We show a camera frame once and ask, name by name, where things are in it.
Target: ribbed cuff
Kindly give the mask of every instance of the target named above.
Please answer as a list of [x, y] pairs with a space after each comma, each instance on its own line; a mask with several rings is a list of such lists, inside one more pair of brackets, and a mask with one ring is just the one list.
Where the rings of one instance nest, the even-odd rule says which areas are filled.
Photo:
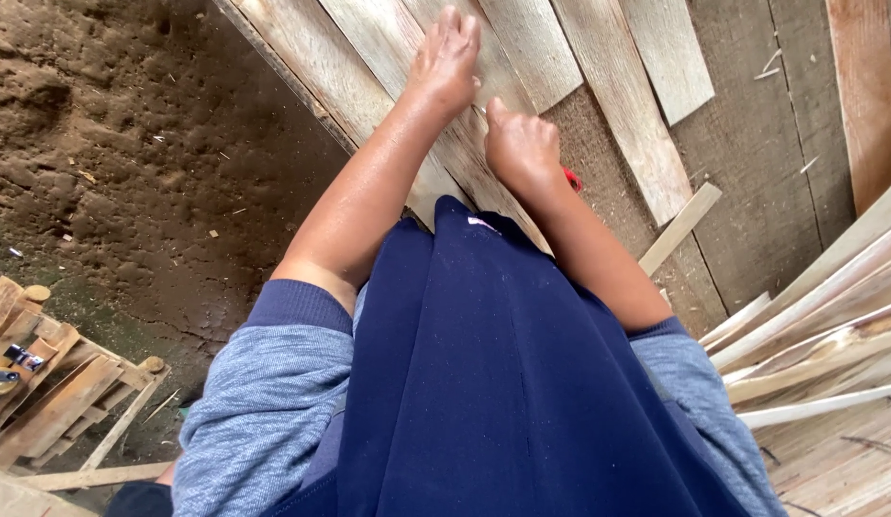
[[663, 319], [656, 325], [648, 326], [637, 332], [628, 333], [627, 338], [640, 339], [643, 337], [669, 336], [671, 334], [684, 334], [691, 337], [691, 335], [688, 334], [688, 331], [684, 329], [681, 321], [679, 321], [678, 316], [674, 315]]
[[353, 319], [321, 287], [298, 280], [270, 280], [245, 326], [311, 325], [353, 335]]

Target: bundle of wooden slats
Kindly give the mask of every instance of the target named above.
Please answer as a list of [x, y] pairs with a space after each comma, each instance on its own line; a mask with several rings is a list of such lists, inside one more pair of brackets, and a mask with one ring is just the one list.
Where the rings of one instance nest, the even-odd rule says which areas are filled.
[[[456, 5], [481, 22], [476, 105], [500, 96], [513, 110], [542, 113], [585, 78], [657, 225], [692, 197], [663, 121], [676, 124], [714, 96], [685, 0], [215, 1], [351, 151], [401, 94], [423, 30], [443, 6]], [[432, 228], [435, 200], [451, 194], [514, 218], [546, 249], [488, 171], [486, 130], [473, 110], [453, 121], [423, 162], [407, 206]]]
[[[0, 394], [0, 470], [28, 472], [69, 450], [133, 392], [139, 394], [82, 470], [95, 469], [171, 368], [157, 357], [135, 365], [43, 313], [49, 290], [0, 277], [0, 368], [20, 375]], [[10, 345], [43, 358], [34, 371], [4, 356]], [[27, 458], [27, 465], [19, 458]]]
[[891, 395], [891, 187], [780, 295], [701, 343], [751, 428]]

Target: hand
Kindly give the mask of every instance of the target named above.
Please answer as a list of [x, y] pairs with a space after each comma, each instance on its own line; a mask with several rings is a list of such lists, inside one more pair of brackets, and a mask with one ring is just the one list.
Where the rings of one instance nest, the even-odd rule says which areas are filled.
[[421, 100], [426, 109], [450, 123], [480, 89], [480, 80], [474, 77], [479, 50], [478, 20], [462, 19], [457, 8], [445, 6], [417, 49], [404, 94]]
[[519, 200], [534, 203], [557, 189], [569, 190], [560, 165], [557, 126], [509, 112], [499, 97], [487, 103], [487, 125], [487, 165]]

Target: cracked ground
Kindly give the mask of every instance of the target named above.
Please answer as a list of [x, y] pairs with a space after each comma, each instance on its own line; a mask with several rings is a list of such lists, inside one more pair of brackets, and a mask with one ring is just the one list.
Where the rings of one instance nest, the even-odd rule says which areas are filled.
[[[172, 364], [147, 409], [205, 378], [345, 160], [206, 0], [0, 1], [0, 273]], [[175, 415], [103, 466], [173, 459]], [[78, 467], [108, 420], [46, 471]]]

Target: red object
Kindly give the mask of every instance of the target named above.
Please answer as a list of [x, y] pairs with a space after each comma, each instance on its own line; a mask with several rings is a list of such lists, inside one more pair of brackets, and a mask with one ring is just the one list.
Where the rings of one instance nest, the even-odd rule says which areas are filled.
[[580, 180], [575, 174], [573, 174], [572, 170], [563, 168], [563, 174], [567, 177], [567, 181], [569, 181], [569, 185], [573, 187], [574, 192], [579, 192], [582, 190], [582, 180]]

